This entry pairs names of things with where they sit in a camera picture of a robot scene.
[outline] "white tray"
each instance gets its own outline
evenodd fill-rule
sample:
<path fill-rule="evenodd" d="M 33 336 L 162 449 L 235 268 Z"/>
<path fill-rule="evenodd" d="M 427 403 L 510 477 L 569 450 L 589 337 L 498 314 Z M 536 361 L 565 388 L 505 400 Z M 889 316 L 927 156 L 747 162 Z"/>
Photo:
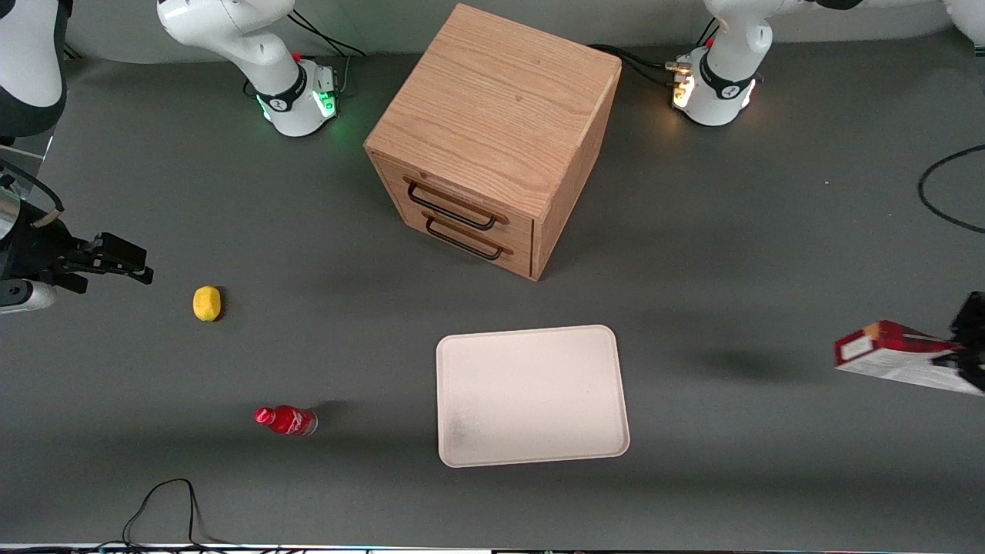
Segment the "white tray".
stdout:
<path fill-rule="evenodd" d="M 616 335 L 604 325 L 444 337 L 437 447 L 451 467 L 622 455 Z"/>

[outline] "bottle label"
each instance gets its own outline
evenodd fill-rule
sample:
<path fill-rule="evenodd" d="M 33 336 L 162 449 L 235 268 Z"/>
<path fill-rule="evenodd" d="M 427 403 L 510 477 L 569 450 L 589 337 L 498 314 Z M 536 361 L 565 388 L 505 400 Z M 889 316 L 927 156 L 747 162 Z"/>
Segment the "bottle label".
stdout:
<path fill-rule="evenodd" d="M 285 431 L 285 435 L 310 435 L 314 432 L 317 421 L 314 414 L 295 410 L 294 419 Z"/>

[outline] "plastic bottle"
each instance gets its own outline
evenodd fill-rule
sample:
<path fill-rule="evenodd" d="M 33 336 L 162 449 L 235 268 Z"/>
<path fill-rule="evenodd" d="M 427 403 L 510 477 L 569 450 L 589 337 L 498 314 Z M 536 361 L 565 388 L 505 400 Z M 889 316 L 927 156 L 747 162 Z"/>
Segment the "plastic bottle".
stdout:
<path fill-rule="evenodd" d="M 253 414 L 260 425 L 266 425 L 279 435 L 306 436 L 318 428 L 318 416 L 311 410 L 302 410 L 286 404 L 276 408 L 263 407 Z"/>

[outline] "wooden cabinet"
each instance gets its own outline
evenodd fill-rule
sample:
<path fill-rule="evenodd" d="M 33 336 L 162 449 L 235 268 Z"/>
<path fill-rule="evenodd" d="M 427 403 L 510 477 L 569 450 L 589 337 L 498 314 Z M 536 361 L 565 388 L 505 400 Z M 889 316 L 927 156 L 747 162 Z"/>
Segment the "wooden cabinet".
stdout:
<path fill-rule="evenodd" d="M 364 146 L 407 225 L 536 281 L 598 158 L 621 68 L 459 4 Z"/>

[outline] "drawer handle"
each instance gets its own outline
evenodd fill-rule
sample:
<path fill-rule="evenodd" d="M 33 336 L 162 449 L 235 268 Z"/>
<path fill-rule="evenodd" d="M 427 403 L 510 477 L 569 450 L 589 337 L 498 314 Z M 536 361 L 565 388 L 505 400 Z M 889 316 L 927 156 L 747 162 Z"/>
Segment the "drawer handle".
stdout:
<path fill-rule="evenodd" d="M 492 229 L 493 224 L 495 224 L 495 216 L 490 216 L 490 220 L 488 223 L 479 223 L 477 221 L 472 221 L 469 218 L 462 217 L 454 212 L 450 212 L 442 208 L 441 206 L 438 206 L 437 204 L 432 204 L 431 202 L 428 202 L 423 198 L 415 196 L 414 191 L 417 189 L 418 189 L 418 184 L 411 181 L 411 185 L 407 188 L 407 195 L 411 197 L 412 201 L 414 201 L 417 204 L 421 204 L 426 208 L 430 208 L 431 210 L 434 210 L 435 212 L 441 214 L 442 216 L 448 219 L 453 219 L 458 223 L 461 223 L 463 225 L 468 225 L 472 229 L 478 229 L 479 231 L 488 231 L 489 229 Z"/>
<path fill-rule="evenodd" d="M 458 246 L 459 248 L 462 248 L 463 250 L 469 252 L 470 254 L 475 254 L 478 257 L 480 257 L 482 259 L 485 259 L 485 260 L 488 260 L 488 261 L 496 261 L 496 260 L 499 259 L 500 256 L 502 256 L 502 246 L 498 247 L 495 250 L 495 253 L 493 253 L 493 254 L 487 254 L 487 253 L 485 253 L 485 252 L 483 252 L 483 251 L 481 251 L 481 250 L 479 250 L 477 248 L 473 248 L 473 247 L 465 244 L 464 242 L 457 241 L 457 240 L 453 239 L 452 237 L 449 237 L 448 235 L 446 235 L 444 233 L 440 233 L 439 231 L 436 231 L 435 229 L 432 229 L 431 228 L 431 224 L 432 223 L 434 223 L 434 218 L 433 217 L 428 217 L 427 218 L 427 224 L 425 225 L 425 229 L 427 229 L 427 232 L 432 237 L 436 237 L 438 239 L 441 239 L 441 240 L 443 240 L 445 242 L 448 242 L 449 244 L 451 244 L 453 246 Z"/>

